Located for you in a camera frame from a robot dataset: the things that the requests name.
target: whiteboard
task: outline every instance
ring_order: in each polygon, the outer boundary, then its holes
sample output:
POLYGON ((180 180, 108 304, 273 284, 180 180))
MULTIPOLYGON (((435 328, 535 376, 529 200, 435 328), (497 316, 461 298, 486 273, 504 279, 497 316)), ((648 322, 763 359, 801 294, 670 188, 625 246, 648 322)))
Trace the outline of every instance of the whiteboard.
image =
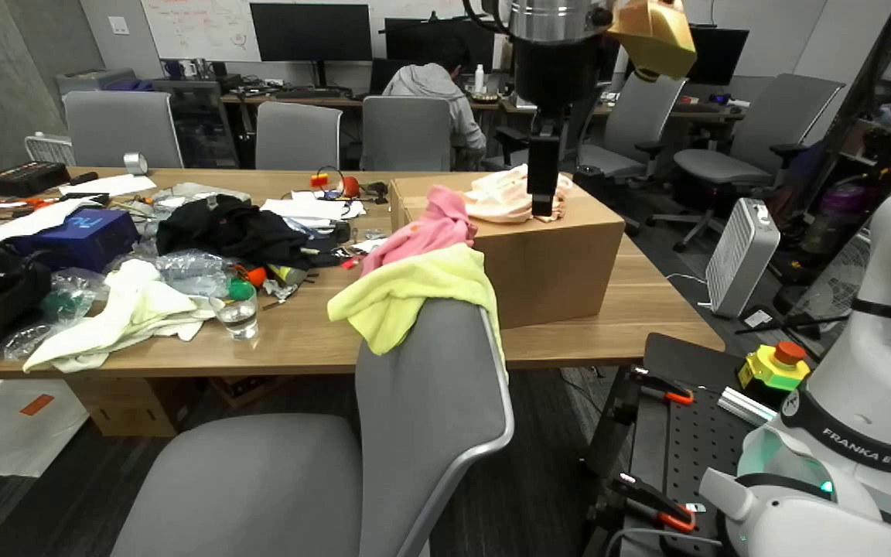
POLYGON ((161 58, 259 61, 248 0, 143 0, 161 58))

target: white robot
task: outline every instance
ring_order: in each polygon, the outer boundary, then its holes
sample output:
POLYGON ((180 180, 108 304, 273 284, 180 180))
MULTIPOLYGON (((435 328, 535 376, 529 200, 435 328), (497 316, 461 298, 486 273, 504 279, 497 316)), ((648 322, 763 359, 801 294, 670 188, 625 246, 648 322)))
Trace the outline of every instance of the white robot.
POLYGON ((745 437, 737 477, 707 470, 700 496, 743 557, 891 557, 891 197, 844 334, 745 437))

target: pink cloth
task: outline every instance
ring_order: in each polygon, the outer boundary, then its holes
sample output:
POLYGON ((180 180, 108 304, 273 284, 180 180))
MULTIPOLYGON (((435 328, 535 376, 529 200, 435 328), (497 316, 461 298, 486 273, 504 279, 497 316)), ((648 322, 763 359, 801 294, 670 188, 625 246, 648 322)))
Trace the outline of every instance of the pink cloth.
POLYGON ((362 261, 362 273, 461 240, 474 240, 466 204, 456 193, 435 184, 426 194, 422 216, 393 233, 378 249, 370 249, 362 261))

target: computer monitor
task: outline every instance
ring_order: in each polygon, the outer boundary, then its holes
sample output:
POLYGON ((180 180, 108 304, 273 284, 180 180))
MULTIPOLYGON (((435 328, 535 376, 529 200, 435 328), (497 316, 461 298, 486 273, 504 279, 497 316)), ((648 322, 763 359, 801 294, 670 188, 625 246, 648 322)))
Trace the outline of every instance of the computer monitor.
POLYGON ((748 31, 743 29, 694 29, 697 64, 689 67, 689 83, 728 87, 733 67, 743 58, 748 31))
POLYGON ((492 67, 496 35, 475 20, 386 18, 386 58, 492 67))
POLYGON ((250 4, 259 58, 314 61, 324 87, 324 61, 370 58, 370 14, 364 4, 250 4))

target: yellow-green towel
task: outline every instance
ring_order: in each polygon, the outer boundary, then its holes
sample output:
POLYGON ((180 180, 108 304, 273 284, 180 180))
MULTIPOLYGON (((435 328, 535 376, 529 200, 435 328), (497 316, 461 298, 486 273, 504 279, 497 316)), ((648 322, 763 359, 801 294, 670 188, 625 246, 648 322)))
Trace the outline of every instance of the yellow-green towel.
POLYGON ((421 304, 451 298, 475 304, 497 328, 497 298, 482 273, 482 253, 466 243, 439 246, 421 255, 386 262, 328 301, 329 322, 349 322, 370 353, 389 353, 412 332, 421 304))

